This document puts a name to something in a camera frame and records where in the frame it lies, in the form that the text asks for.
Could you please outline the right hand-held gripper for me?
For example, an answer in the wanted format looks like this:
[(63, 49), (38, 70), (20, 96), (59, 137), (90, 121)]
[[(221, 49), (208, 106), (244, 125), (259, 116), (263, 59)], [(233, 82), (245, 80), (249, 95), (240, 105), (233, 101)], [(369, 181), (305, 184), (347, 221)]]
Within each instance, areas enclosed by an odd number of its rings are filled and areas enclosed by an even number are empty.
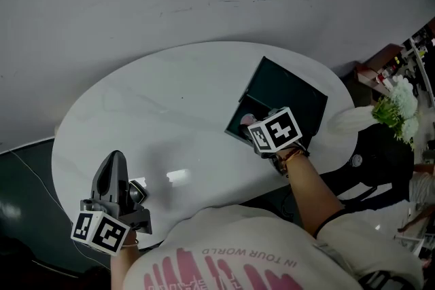
[(268, 117), (248, 126), (239, 124), (239, 132), (262, 159), (271, 162), (280, 174), (287, 174), (287, 161), (298, 155), (309, 156), (302, 144), (302, 132), (289, 107), (273, 109)]

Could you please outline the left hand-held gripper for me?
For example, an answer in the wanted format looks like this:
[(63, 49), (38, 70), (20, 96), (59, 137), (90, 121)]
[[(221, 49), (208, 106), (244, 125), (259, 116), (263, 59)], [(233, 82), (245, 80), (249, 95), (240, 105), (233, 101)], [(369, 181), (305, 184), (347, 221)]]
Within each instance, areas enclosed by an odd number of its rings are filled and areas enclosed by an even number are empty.
[(116, 150), (103, 160), (92, 180), (92, 199), (80, 201), (71, 239), (96, 251), (117, 255), (130, 231), (151, 234), (150, 211), (136, 203), (125, 205), (127, 192), (126, 158)]

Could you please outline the small dark object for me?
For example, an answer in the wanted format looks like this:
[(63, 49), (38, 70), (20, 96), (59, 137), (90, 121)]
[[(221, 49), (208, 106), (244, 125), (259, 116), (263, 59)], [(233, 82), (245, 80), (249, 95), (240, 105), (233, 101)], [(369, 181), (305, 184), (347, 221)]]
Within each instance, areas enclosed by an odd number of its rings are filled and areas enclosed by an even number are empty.
[(129, 194), (136, 204), (142, 204), (147, 199), (147, 192), (144, 186), (136, 180), (129, 182)]

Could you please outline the dark green jewellery box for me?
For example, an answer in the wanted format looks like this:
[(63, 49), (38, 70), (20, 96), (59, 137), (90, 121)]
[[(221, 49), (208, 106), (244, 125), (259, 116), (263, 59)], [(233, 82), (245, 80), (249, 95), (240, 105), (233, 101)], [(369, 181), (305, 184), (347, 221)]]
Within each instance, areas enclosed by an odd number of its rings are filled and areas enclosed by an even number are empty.
[(327, 100), (325, 94), (264, 56), (240, 97), (225, 133), (248, 143), (247, 136), (239, 129), (245, 114), (263, 119), (273, 109), (289, 107), (302, 132), (300, 142), (308, 147), (319, 130)]

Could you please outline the person's right forearm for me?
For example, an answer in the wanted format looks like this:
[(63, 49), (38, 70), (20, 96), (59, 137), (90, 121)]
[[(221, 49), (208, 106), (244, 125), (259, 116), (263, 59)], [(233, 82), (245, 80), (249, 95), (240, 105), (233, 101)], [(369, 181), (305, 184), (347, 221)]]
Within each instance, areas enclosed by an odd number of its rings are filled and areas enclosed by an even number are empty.
[(298, 155), (288, 160), (287, 170), (304, 229), (315, 236), (327, 220), (343, 212), (343, 205), (308, 157)]

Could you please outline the person's left forearm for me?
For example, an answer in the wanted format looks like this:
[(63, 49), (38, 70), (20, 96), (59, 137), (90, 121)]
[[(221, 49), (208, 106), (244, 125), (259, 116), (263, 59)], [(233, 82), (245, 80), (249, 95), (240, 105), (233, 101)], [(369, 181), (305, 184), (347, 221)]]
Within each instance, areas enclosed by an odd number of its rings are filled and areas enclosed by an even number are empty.
[(137, 233), (131, 230), (124, 240), (119, 253), (111, 256), (111, 290), (122, 290), (123, 282), (130, 267), (140, 258), (139, 248), (136, 242)]

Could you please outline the white curved desk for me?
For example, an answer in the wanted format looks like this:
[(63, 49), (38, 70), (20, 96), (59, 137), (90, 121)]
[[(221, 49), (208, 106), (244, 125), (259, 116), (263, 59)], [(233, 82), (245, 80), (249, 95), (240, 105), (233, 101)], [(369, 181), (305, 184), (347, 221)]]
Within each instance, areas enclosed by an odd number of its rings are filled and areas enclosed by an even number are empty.
[(345, 165), (358, 137), (332, 134), (328, 121), (353, 101), (325, 65), (259, 43), (179, 46), (114, 71), (68, 111), (54, 139), (52, 176), (69, 218), (90, 197), (98, 167), (114, 150), (125, 155), (130, 178), (145, 180), (152, 233), (138, 235), (142, 249), (163, 241), (174, 225), (201, 209), (240, 204), (285, 186), (266, 160), (225, 132), (264, 57), (327, 96), (309, 144), (310, 161), (321, 174)]

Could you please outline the white ribbed vase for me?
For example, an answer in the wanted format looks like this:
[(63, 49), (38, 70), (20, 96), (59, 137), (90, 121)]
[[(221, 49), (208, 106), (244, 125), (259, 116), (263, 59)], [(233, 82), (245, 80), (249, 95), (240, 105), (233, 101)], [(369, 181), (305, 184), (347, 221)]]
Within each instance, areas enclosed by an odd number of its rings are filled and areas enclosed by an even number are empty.
[(379, 122), (374, 118), (373, 105), (354, 107), (334, 115), (328, 122), (330, 132), (334, 134), (354, 134)]

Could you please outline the white pink-print shirt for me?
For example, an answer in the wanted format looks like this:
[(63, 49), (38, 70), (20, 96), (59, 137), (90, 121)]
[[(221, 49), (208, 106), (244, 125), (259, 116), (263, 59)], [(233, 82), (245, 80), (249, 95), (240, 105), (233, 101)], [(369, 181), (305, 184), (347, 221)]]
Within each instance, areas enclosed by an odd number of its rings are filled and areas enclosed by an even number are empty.
[(123, 290), (422, 290), (421, 262), (351, 214), (315, 236), (271, 212), (204, 209), (130, 268)]

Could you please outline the wooden side desk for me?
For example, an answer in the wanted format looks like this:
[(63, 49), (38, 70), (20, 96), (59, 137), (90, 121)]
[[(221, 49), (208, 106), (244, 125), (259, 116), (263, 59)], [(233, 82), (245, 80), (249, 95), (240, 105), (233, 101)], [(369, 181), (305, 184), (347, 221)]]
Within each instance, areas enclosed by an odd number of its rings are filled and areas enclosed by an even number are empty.
[(365, 86), (377, 91), (380, 94), (389, 96), (389, 90), (385, 87), (383, 82), (377, 79), (378, 73), (371, 68), (357, 63), (354, 68), (355, 78)]

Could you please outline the black office chair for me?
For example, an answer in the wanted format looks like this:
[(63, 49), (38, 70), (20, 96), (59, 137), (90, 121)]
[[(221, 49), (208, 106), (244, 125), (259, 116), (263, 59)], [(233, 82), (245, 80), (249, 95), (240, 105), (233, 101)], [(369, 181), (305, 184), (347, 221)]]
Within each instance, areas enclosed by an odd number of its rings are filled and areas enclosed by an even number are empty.
[(375, 124), (358, 133), (354, 154), (363, 158), (354, 168), (348, 163), (324, 173), (321, 178), (337, 196), (363, 183), (370, 189), (343, 200), (352, 211), (378, 210), (409, 199), (409, 181), (413, 176), (414, 153), (410, 145), (394, 137), (392, 129)]

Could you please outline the white flower bouquet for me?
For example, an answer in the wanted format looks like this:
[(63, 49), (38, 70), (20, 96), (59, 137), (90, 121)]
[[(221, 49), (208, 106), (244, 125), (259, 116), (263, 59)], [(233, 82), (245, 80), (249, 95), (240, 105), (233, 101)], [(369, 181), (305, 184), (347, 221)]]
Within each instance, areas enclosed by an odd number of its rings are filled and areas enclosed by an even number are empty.
[(393, 76), (389, 95), (382, 96), (372, 110), (373, 118), (388, 126), (394, 137), (413, 147), (413, 139), (419, 129), (418, 100), (412, 83), (404, 76)]

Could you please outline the brown wooden board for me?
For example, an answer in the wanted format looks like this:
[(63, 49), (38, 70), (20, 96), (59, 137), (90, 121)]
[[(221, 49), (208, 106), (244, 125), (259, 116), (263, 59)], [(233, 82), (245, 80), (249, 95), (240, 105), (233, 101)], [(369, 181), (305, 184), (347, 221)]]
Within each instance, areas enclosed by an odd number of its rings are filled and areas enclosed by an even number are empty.
[(375, 55), (370, 57), (364, 65), (373, 71), (379, 71), (390, 60), (394, 59), (402, 50), (404, 46), (393, 43), (387, 44), (383, 49), (378, 51)]

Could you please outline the cluttered long office desk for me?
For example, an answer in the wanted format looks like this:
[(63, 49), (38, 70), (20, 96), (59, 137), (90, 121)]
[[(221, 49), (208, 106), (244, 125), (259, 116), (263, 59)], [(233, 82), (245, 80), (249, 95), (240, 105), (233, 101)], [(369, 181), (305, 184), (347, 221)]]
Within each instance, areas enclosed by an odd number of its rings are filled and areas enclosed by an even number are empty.
[(398, 58), (415, 95), (423, 94), (428, 107), (435, 109), (435, 18), (405, 40)]

